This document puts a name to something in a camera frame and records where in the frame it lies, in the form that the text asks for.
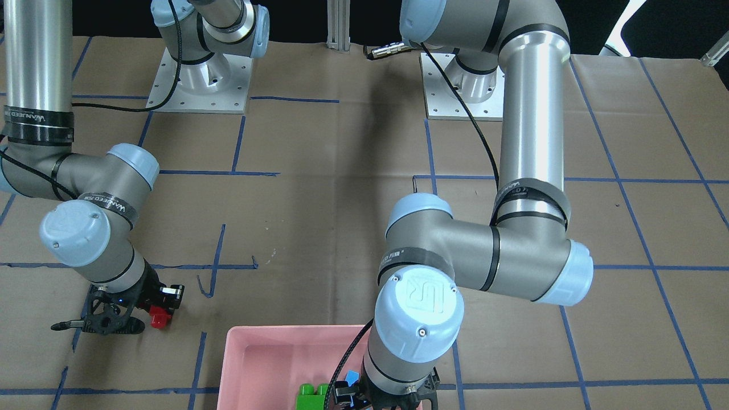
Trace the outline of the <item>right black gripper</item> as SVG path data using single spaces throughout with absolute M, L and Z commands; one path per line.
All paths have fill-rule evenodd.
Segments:
M 166 285 L 159 280 L 156 270 L 144 261 L 139 268 L 129 268 L 126 275 L 138 273 L 139 278 L 130 284 L 111 282 L 96 285 L 86 300 L 88 311 L 85 320 L 67 320 L 51 325 L 52 331 L 76 329 L 84 333 L 99 335 L 139 334 L 145 329 L 144 323 L 134 318 L 135 309 L 149 314 L 151 306 L 169 309 L 173 316 L 182 304 L 185 286 Z

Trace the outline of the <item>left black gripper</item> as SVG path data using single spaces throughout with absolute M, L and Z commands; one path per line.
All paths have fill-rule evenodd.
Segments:
M 376 387 L 367 376 L 349 385 L 346 381 L 333 384 L 334 409 L 422 409 L 422 402 L 429 402 L 431 409 L 438 409 L 437 388 L 440 377 L 433 368 L 421 387 L 406 389 L 402 395 L 394 395 Z

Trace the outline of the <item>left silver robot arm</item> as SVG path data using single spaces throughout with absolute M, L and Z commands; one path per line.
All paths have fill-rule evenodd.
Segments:
M 505 75 L 497 194 L 487 225 L 456 220 L 434 194 L 391 211 L 373 318 L 331 377 L 323 408 L 437 408 L 437 361 L 462 324 L 461 288 L 572 306 L 593 280 L 587 247 L 567 237 L 563 68 L 572 54 L 555 1 L 404 1 L 403 40 L 491 54 Z

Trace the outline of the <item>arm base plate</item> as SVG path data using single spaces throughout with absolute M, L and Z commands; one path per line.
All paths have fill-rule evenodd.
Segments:
M 253 58 L 214 54 L 197 65 L 182 65 L 180 81 L 157 112 L 244 114 Z
M 426 114 L 431 120 L 468 120 L 461 103 L 448 88 L 438 70 L 446 73 L 458 95 L 476 120 L 503 120 L 503 92 L 505 78 L 496 54 L 458 50 L 446 54 L 433 52 L 435 63 L 421 54 L 421 70 L 426 97 Z

